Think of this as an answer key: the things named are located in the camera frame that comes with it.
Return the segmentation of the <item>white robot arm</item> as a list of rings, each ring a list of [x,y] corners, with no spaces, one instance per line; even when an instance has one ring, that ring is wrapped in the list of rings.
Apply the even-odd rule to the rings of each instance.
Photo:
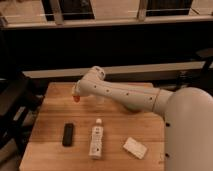
[[[177,91],[105,80],[94,66],[72,88],[75,100],[97,95],[164,119],[165,171],[213,171],[213,96],[195,87]]]

